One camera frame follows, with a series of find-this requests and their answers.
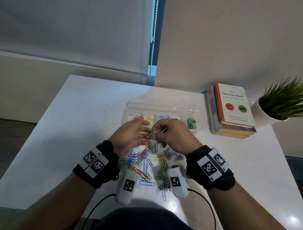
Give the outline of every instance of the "forearm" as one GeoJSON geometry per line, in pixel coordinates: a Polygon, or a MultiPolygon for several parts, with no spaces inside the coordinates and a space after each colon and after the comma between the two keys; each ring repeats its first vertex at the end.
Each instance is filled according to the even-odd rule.
{"type": "Polygon", "coordinates": [[[234,187],[228,191],[212,188],[209,189],[207,193],[225,230],[285,230],[285,228],[237,182],[234,187]]]}
{"type": "Polygon", "coordinates": [[[8,229],[70,229],[81,218],[95,191],[93,186],[72,173],[8,229]]]}

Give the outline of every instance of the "white table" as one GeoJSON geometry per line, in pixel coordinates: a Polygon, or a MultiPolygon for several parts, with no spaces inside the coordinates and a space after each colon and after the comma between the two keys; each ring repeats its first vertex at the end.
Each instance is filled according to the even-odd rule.
{"type": "MultiPolygon", "coordinates": [[[[121,125],[128,100],[142,95],[188,100],[200,105],[207,117],[203,94],[71,75],[0,180],[0,206],[26,209],[55,188],[89,147],[107,139],[121,125]]],[[[303,200],[272,127],[237,139],[212,135],[207,121],[206,126],[197,138],[221,152],[236,180],[279,222],[287,229],[301,229],[303,200]]],[[[111,181],[98,189],[83,216],[101,198],[115,192],[115,186],[111,181]]],[[[132,206],[162,206],[189,222],[179,199],[169,193],[163,201],[155,190],[136,189],[132,206]]],[[[109,198],[91,217],[101,218],[118,207],[122,205],[109,198]]]]}

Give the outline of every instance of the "book spine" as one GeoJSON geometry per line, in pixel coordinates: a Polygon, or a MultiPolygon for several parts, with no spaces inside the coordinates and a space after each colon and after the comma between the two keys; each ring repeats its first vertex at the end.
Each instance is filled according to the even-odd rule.
{"type": "Polygon", "coordinates": [[[216,130],[215,130],[215,124],[214,124],[213,115],[212,115],[212,111],[211,111],[210,95],[211,95],[211,89],[206,94],[206,98],[207,98],[206,101],[207,101],[207,106],[208,106],[208,116],[209,116],[210,132],[214,133],[216,130]]]}
{"type": "Polygon", "coordinates": [[[221,96],[220,96],[218,83],[215,84],[214,91],[215,91],[215,100],[216,100],[217,109],[218,109],[218,119],[219,119],[219,122],[221,123],[222,121],[225,121],[225,119],[224,119],[224,114],[223,114],[223,108],[222,108],[222,102],[221,102],[221,96]]]}
{"type": "Polygon", "coordinates": [[[220,123],[219,123],[219,119],[218,119],[218,110],[217,110],[217,105],[216,105],[214,87],[212,86],[210,90],[211,90],[211,95],[209,97],[209,102],[210,102],[212,117],[214,120],[215,130],[218,130],[218,129],[220,129],[220,123]]]}

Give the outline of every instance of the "plastic tray compartment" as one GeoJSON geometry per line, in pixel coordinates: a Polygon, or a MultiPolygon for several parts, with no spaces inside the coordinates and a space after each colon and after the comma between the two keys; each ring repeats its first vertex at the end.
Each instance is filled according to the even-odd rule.
{"type": "Polygon", "coordinates": [[[152,127],[158,120],[177,118],[192,132],[205,128],[205,117],[201,107],[185,100],[158,100],[146,96],[131,98],[124,110],[122,124],[143,116],[152,127]]]}

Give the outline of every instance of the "wrist tracker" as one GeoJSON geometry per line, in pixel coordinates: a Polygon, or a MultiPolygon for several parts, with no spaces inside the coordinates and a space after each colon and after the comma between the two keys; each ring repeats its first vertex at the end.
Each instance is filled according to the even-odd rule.
{"type": "Polygon", "coordinates": [[[112,143],[105,140],[82,156],[73,173],[93,187],[100,188],[103,183],[118,179],[120,172],[118,159],[112,143]]]}
{"type": "Polygon", "coordinates": [[[187,174],[205,189],[217,188],[227,191],[235,185],[228,162],[216,148],[203,145],[186,157],[187,174]]]}

